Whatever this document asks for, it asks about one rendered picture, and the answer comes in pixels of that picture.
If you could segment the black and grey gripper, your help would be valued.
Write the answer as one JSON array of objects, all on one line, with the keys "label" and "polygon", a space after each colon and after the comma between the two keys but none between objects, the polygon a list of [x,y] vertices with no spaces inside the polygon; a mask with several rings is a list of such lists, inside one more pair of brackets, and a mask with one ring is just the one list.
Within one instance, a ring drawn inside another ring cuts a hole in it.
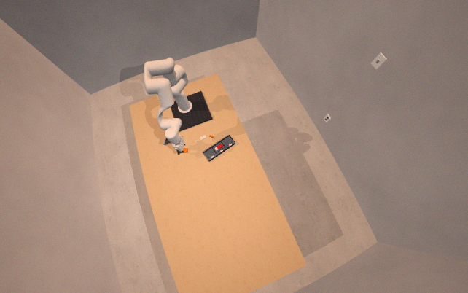
[{"label": "black and grey gripper", "polygon": [[[180,135],[179,135],[180,136]],[[185,146],[185,143],[184,143],[184,138],[183,136],[180,136],[182,141],[179,145],[175,146],[174,149],[177,151],[177,154],[180,155],[180,153],[183,153],[183,148]]]}]

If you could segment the dark grey rack of bins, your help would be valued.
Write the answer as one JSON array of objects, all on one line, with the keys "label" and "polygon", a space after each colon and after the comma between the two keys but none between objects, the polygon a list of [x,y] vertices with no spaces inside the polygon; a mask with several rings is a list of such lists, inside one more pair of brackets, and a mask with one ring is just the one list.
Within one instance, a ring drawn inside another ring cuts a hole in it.
[{"label": "dark grey rack of bins", "polygon": [[[222,148],[220,148],[219,150],[215,150],[215,148],[217,146],[219,146],[220,144],[222,144]],[[219,156],[220,154],[222,154],[224,151],[226,151],[227,149],[229,149],[230,147],[232,147],[233,145],[235,144],[234,140],[231,138],[230,135],[226,136],[225,138],[223,138],[221,141],[217,142],[215,145],[211,146],[210,148],[208,148],[206,151],[204,151],[204,155],[206,156],[206,158],[208,159],[208,161],[210,162],[211,160],[213,160],[215,157]]]}]

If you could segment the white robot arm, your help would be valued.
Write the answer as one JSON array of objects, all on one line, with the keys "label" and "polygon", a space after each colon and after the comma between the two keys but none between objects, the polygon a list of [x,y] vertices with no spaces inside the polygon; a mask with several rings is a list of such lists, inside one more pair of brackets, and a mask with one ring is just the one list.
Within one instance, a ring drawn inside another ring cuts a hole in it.
[{"label": "white robot arm", "polygon": [[[152,78],[153,76],[160,75],[163,75],[164,78]],[[178,107],[181,113],[187,113],[192,109],[191,102],[187,102],[187,97],[182,91],[187,83],[186,71],[182,66],[175,65],[173,58],[148,61],[144,64],[145,90],[150,95],[157,94],[160,101],[160,108],[157,111],[157,121],[160,128],[165,130],[163,145],[170,143],[175,147],[182,141],[181,137],[177,135],[182,126],[182,121],[179,118],[163,119],[163,113],[161,112],[171,108],[174,105],[174,100],[178,106],[181,107]]]}]

